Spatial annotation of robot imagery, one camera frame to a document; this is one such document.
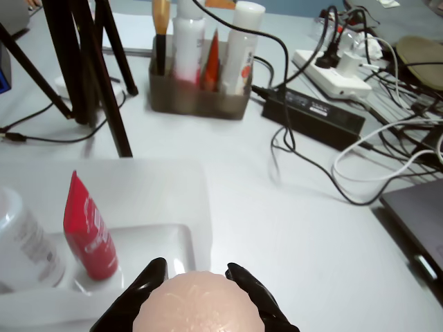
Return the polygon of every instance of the brown plastic organizer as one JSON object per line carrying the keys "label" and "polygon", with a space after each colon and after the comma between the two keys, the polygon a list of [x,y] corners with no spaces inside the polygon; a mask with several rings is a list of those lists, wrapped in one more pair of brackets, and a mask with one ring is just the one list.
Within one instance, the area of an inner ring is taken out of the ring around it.
{"label": "brown plastic organizer", "polygon": [[[210,43],[210,40],[204,40],[202,57],[204,64],[208,58]],[[226,45],[225,42],[219,43],[219,55],[224,54]],[[155,39],[152,49],[148,99],[154,111],[228,120],[243,118],[251,95],[252,71],[245,95],[224,95],[218,92],[202,91],[196,86],[184,84],[172,78],[172,36],[168,35],[166,38],[166,75],[164,76],[156,74]]]}

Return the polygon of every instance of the laptop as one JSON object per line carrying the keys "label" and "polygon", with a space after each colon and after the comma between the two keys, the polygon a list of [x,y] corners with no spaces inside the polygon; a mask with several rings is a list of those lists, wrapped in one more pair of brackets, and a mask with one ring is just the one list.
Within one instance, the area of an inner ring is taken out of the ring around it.
{"label": "laptop", "polygon": [[415,259],[433,281],[443,281],[443,180],[381,196],[417,249]]}

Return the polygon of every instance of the beige object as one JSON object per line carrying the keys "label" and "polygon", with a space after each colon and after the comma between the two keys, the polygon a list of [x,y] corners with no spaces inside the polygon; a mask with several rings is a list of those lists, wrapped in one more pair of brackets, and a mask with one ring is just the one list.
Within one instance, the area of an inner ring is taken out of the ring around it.
{"label": "beige object", "polygon": [[210,272],[165,281],[142,304],[133,332],[264,332],[257,307],[235,282]]}
{"label": "beige object", "polygon": [[[418,36],[406,36],[396,46],[400,59],[405,64],[417,62],[443,62],[443,45]],[[409,66],[411,73],[423,84],[443,91],[443,65],[426,64]]]}

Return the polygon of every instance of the black tripod leg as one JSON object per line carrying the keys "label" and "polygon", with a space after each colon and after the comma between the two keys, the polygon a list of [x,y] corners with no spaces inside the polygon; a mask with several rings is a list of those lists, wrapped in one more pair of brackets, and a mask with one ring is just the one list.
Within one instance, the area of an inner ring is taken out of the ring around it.
{"label": "black tripod leg", "polygon": [[112,16],[109,2],[108,0],[96,0],[96,3],[100,4],[99,10],[103,11],[103,13],[101,13],[100,15],[102,15],[103,17],[103,23],[105,24],[106,33],[108,34],[108,38],[112,46],[112,51],[114,52],[123,79],[125,80],[127,92],[130,95],[138,95],[138,89],[134,83],[134,79],[132,78],[131,70],[129,69],[129,64],[127,63],[122,42],[120,41],[120,37],[118,36],[116,22],[114,21],[114,17]]}
{"label": "black tripod leg", "polygon": [[103,28],[105,27],[104,10],[102,7],[102,2],[96,1],[96,18],[94,19],[94,23],[96,25],[97,41],[100,48],[102,48],[103,45]]}
{"label": "black tripod leg", "polygon": [[24,70],[32,77],[39,88],[48,96],[51,102],[62,112],[66,119],[71,119],[71,111],[63,103],[56,92],[51,88],[48,82],[43,78],[40,72],[34,67],[33,63],[28,59],[25,53],[20,49],[17,43],[6,31],[5,27],[0,23],[0,42],[11,52],[15,59],[20,63]]}
{"label": "black tripod leg", "polygon": [[87,63],[96,83],[98,95],[108,119],[109,128],[120,157],[132,157],[131,147],[126,136],[125,126],[120,117],[117,101],[112,90],[102,50],[100,49],[91,12],[86,0],[69,0],[72,13],[82,41],[82,50],[88,55]]}
{"label": "black tripod leg", "polygon": [[85,79],[85,68],[75,35],[75,24],[66,1],[43,0],[44,14],[53,40],[55,53],[72,103],[75,121],[87,125],[96,111],[90,100],[91,82]]}

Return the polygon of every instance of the white plastic bottle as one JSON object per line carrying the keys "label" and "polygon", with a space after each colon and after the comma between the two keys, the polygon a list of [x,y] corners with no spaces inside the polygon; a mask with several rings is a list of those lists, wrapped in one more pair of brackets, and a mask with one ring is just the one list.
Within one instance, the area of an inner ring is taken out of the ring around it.
{"label": "white plastic bottle", "polygon": [[0,294],[56,285],[64,264],[14,190],[0,187]]}
{"label": "white plastic bottle", "polygon": [[178,0],[173,24],[174,76],[177,80],[199,85],[206,24],[204,13],[192,0]]}
{"label": "white plastic bottle", "polygon": [[[259,30],[265,10],[258,3],[239,1],[235,6],[233,24],[243,29]],[[244,95],[256,48],[257,35],[231,30],[221,72],[222,93]]]}

